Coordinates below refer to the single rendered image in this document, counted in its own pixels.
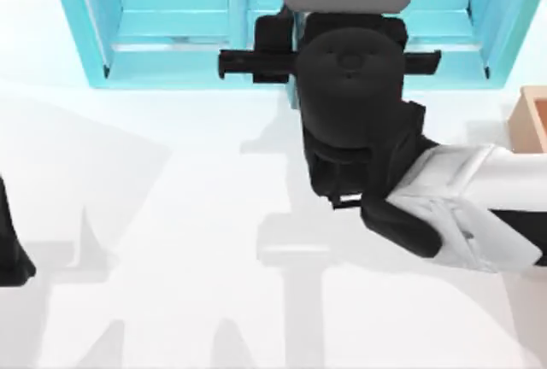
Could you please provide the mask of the light blue rack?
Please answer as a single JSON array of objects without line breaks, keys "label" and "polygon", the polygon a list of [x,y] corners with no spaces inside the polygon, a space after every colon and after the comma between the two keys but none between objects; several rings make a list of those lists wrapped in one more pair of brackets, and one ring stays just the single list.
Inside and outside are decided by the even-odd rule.
[{"label": "light blue rack", "polygon": [[[406,51],[442,54],[435,73],[409,74],[403,89],[503,86],[540,0],[411,0],[398,14]],[[109,89],[214,89],[258,84],[248,73],[218,74],[221,50],[252,50],[256,19],[283,0],[61,0],[91,86]]]}]

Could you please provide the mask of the salmon shallow box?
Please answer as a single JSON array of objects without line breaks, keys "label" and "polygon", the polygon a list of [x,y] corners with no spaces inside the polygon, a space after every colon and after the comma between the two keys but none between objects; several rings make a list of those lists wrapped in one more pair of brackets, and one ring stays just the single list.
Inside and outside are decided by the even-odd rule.
[{"label": "salmon shallow box", "polygon": [[547,85],[525,85],[508,119],[512,150],[547,154]]}]

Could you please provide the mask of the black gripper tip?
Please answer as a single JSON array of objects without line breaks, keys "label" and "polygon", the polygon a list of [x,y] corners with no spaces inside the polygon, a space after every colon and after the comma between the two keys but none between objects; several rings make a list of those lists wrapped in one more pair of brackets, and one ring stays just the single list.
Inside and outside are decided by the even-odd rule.
[{"label": "black gripper tip", "polygon": [[36,271],[15,232],[5,183],[0,177],[0,288],[21,287]]}]

